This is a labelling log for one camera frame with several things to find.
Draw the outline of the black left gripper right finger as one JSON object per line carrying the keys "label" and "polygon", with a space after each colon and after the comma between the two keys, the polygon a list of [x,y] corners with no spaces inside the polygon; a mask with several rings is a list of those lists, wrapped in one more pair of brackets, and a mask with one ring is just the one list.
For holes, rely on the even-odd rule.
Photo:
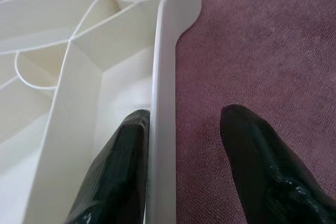
{"label": "black left gripper right finger", "polygon": [[265,119],[225,106],[220,135],[248,223],[335,223],[335,200]]}

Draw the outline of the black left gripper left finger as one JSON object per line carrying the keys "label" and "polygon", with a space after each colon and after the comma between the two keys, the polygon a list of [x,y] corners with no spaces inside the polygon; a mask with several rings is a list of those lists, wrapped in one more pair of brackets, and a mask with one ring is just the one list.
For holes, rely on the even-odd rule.
{"label": "black left gripper left finger", "polygon": [[142,223],[150,111],[129,114],[91,163],[66,223]]}

